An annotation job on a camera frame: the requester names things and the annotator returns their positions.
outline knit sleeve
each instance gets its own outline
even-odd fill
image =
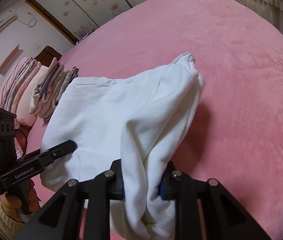
[[[0,204],[0,237],[3,240],[13,240],[24,223],[19,223],[6,215]]]

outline wooden headboard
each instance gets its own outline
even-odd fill
[[[40,63],[44,66],[49,67],[52,59],[54,57],[57,58],[57,60],[60,60],[61,58],[61,54],[59,52],[57,52],[56,50],[54,50],[52,47],[50,46],[46,46],[41,53],[38,54],[37,57],[35,57],[34,59],[37,61],[40,61]]]

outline pink fleece blanket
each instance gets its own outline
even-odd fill
[[[270,23],[233,0],[148,0],[60,62],[80,76],[127,78],[185,51],[206,87],[175,165],[218,179],[273,240],[283,239],[283,35]],[[37,119],[28,151],[40,147],[44,131]],[[52,194],[38,178],[35,187],[45,201]]]

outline white wall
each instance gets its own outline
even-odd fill
[[[45,46],[51,46],[61,54],[73,47],[62,34],[25,2],[18,2],[11,7],[16,11],[18,20],[28,23],[32,16],[27,15],[27,12],[31,12],[38,22],[35,27],[29,28],[21,22],[14,21],[0,33],[0,63],[18,43],[20,44],[19,51],[0,74],[0,86],[5,76],[22,57],[36,57]],[[40,48],[36,49],[35,44],[39,44]]]

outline person's hand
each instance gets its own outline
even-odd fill
[[[29,205],[28,208],[31,212],[36,212],[40,209],[39,200],[37,198],[36,190],[34,189],[35,183],[30,179],[29,180],[29,191],[28,191],[28,199]],[[24,221],[17,213],[17,209],[21,207],[21,200],[13,195],[9,195],[7,192],[0,196],[0,202],[3,207],[3,210],[7,214],[7,216],[12,219],[23,223]]]

